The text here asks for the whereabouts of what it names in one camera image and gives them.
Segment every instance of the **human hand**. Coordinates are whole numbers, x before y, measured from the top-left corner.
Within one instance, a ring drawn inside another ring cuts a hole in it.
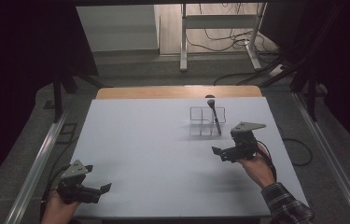
[[[67,224],[80,204],[80,202],[65,203],[61,195],[54,190],[49,197],[41,224]]]
[[[265,147],[263,147],[261,144],[258,144],[258,146],[262,152],[269,156]],[[240,159],[237,161],[242,164],[246,170],[246,173],[261,187],[261,189],[265,189],[266,187],[275,183],[273,172],[268,166],[266,160],[259,153],[256,153],[253,160],[248,161],[245,159]]]

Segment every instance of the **gray floor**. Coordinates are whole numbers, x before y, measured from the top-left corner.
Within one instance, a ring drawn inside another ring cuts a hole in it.
[[[96,62],[98,63],[100,76],[95,77],[95,79],[114,87],[212,85],[214,80],[221,76],[253,71],[250,61],[244,54],[191,55],[187,73],[179,72],[178,58],[162,57],[154,54],[146,54],[142,58],[140,58],[140,55],[130,54],[115,57],[110,54],[100,54],[96,56]],[[249,75],[224,78],[217,84],[233,85],[247,77]],[[249,82],[249,84],[258,84],[266,78],[268,76],[260,77]],[[284,137],[298,139],[313,151],[314,159],[310,164],[300,167],[295,166],[294,168],[305,196],[315,211],[315,223],[350,223],[349,203],[330,170],[321,148],[319,148],[301,115],[292,92],[289,91],[288,83],[291,79],[292,77],[287,77],[269,88],[262,89],[262,93],[267,98],[275,121]],[[76,78],[76,82],[79,89],[72,97],[69,106],[70,113],[65,124],[76,123],[75,136],[78,136],[91,100],[98,90],[79,78]],[[35,160],[35,156],[49,131],[54,111],[49,107],[47,108],[46,105],[52,100],[53,92],[50,85],[38,92],[35,109],[18,141],[0,168],[0,223],[6,220],[8,212]],[[317,98],[316,100],[316,115],[322,132],[350,177],[349,133],[330,114],[323,103],[323,98]],[[70,134],[63,133],[59,135],[59,142],[69,140],[71,140]],[[285,141],[285,144],[293,162],[300,163],[308,160],[309,156],[303,147],[288,141]],[[75,144],[65,151],[56,166],[57,169],[70,162],[74,147]],[[57,143],[55,145],[21,223],[38,223],[40,198],[47,183],[49,170],[65,148],[66,144]],[[100,221],[83,220],[83,223],[100,223]]]

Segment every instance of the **black cable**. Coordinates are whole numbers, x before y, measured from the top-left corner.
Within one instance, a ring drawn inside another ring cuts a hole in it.
[[[267,152],[268,152],[268,155],[267,155],[259,147],[257,147],[257,151],[256,152],[259,153],[262,156],[262,158],[264,158],[264,160],[267,162],[268,167],[270,167],[271,172],[273,173],[273,178],[276,181],[277,180],[276,167],[273,165],[273,158],[271,157],[271,152],[267,148],[267,146],[265,146],[264,143],[262,143],[259,140],[257,140],[257,142],[262,144],[265,147],[265,149],[267,150]]]
[[[261,144],[265,147],[265,149],[266,149],[267,152],[268,152],[268,156],[271,157],[271,152],[270,152],[270,150],[267,148],[267,146],[266,146],[263,142],[261,142],[261,141],[259,141],[259,140],[257,140],[257,142],[258,142],[258,143],[261,143]]]
[[[272,55],[275,55],[275,56],[279,57],[279,53],[277,53],[277,54],[274,54],[274,53],[259,53],[258,51],[257,51],[256,55],[259,58],[259,60],[264,62],[264,63],[274,63],[275,59],[273,59],[272,61],[268,62],[265,59],[263,59],[261,56],[268,56],[268,55],[272,56]]]
[[[234,43],[232,43],[229,47],[224,48],[224,49],[210,49],[208,47],[205,47],[205,46],[202,46],[202,45],[193,44],[191,42],[189,42],[189,44],[191,44],[194,47],[200,47],[200,48],[204,48],[204,49],[209,49],[209,50],[212,50],[212,51],[220,52],[220,51],[224,51],[226,49],[230,49],[233,46]]]
[[[228,75],[225,75],[225,76],[222,76],[222,77],[219,77],[217,78],[214,82],[213,82],[213,86],[216,86],[216,83],[223,79],[223,78],[226,78],[226,77],[234,77],[234,76],[241,76],[241,75],[255,75],[256,73],[253,72],[253,73],[234,73],[234,74],[228,74]]]
[[[227,36],[227,37],[220,37],[220,38],[213,38],[213,37],[210,37],[209,34],[207,33],[206,29],[204,29],[205,33],[206,33],[206,36],[208,39],[210,40],[224,40],[224,39],[231,39],[232,41],[237,41],[236,38],[238,38],[239,36],[241,35],[248,35],[251,31],[247,31],[245,33],[241,33],[241,34],[238,34],[238,35],[230,35],[230,36]]]
[[[75,137],[75,139],[73,139],[61,152],[61,154],[56,158],[56,161],[53,163],[52,167],[51,167],[51,170],[49,171],[49,180],[51,179],[51,176],[52,176],[52,173],[53,173],[53,170],[56,166],[56,163],[58,163],[59,159],[61,158],[61,156],[64,154],[64,152],[70,148],[70,146],[73,145],[73,143],[76,142],[76,140],[78,140],[78,137]]]
[[[304,143],[303,143],[302,141],[300,141],[300,140],[297,140],[297,139],[294,139],[294,138],[287,138],[287,137],[285,137],[285,133],[283,132],[283,129],[282,129],[279,125],[277,125],[277,124],[276,124],[276,127],[277,127],[277,129],[279,130],[279,132],[280,132],[280,135],[281,135],[281,137],[282,137],[282,141],[283,141],[283,142],[285,142],[285,141],[291,141],[291,142],[299,143],[299,144],[301,144],[303,147],[306,148],[306,150],[308,151],[308,153],[309,153],[309,155],[310,155],[309,160],[308,160],[307,162],[304,162],[304,163],[294,163],[294,162],[291,162],[291,164],[294,165],[294,166],[306,166],[306,165],[308,165],[309,163],[311,163],[311,162],[312,162],[312,159],[314,158],[314,153],[312,152],[312,150],[311,150],[308,146],[306,146],[306,144],[304,144]]]
[[[277,52],[277,51],[272,51],[272,50],[266,49],[265,48],[265,37],[263,35],[256,35],[256,37],[259,37],[262,39],[261,46],[265,50],[265,51],[260,51],[259,49],[257,49],[257,46],[255,45],[255,50],[256,50],[257,54],[278,55],[279,53],[283,53],[283,52]]]
[[[244,9],[243,12],[245,12],[245,7],[241,4],[238,4],[238,8],[236,9],[236,14],[238,15],[239,14],[239,11],[241,10],[241,7]]]
[[[244,79],[244,80],[242,80],[242,81],[236,83],[236,86],[240,86],[241,84],[244,84],[244,83],[246,83],[246,82],[248,82],[248,81],[251,81],[251,80],[253,80],[253,79],[256,79],[256,78],[258,78],[258,77],[261,77],[261,76],[265,75],[264,72],[270,70],[271,68],[274,68],[275,66],[277,66],[278,64],[280,64],[280,62],[282,62],[282,61],[283,61],[283,58],[282,58],[282,57],[276,58],[273,62],[271,62],[271,63],[269,63],[267,66],[265,66],[262,70],[259,70],[254,76],[248,77],[248,78],[246,78],[246,79]]]
[[[295,165],[295,166],[306,166],[306,165],[308,165],[309,163],[311,163],[312,162],[312,159],[313,159],[313,157],[314,157],[314,153],[312,152],[312,150],[308,147],[308,146],[306,146],[306,144],[304,144],[302,141],[300,141],[300,140],[297,140],[297,139],[294,139],[294,138],[282,138],[282,140],[285,142],[285,141],[291,141],[291,142],[296,142],[296,143],[299,143],[299,144],[301,144],[303,147],[305,147],[306,148],[306,150],[308,151],[308,153],[309,153],[309,160],[307,161],[307,162],[304,162],[304,163],[294,163],[294,162],[292,162],[291,164],[293,164],[293,165]]]
[[[57,172],[55,172],[55,174],[53,175],[53,170],[56,166],[56,164],[58,163],[59,159],[61,158],[61,156],[64,154],[64,152],[70,148],[70,146],[73,145],[73,143],[76,142],[76,140],[78,140],[78,137],[76,137],[75,139],[73,139],[61,152],[61,154],[57,157],[56,161],[53,163],[50,171],[49,171],[49,180],[48,183],[46,185],[46,188],[43,192],[43,196],[41,197],[41,204],[40,204],[40,221],[44,216],[45,210],[46,210],[46,205],[47,205],[47,201],[49,199],[49,192],[51,191],[52,188],[52,184],[55,181],[56,177],[63,171],[67,170],[71,164],[67,164],[64,167],[62,167],[61,169],[59,169]]]

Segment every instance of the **white tabletop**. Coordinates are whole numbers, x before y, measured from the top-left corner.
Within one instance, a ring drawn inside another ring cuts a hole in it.
[[[233,147],[241,121],[266,124],[253,131],[271,151],[278,181],[305,204],[264,97],[216,98],[225,107],[222,135],[195,135],[190,108],[207,99],[94,100],[72,161],[93,165],[83,185],[112,183],[98,204],[77,217],[249,217],[270,214],[260,188],[239,163],[221,161],[211,147]]]

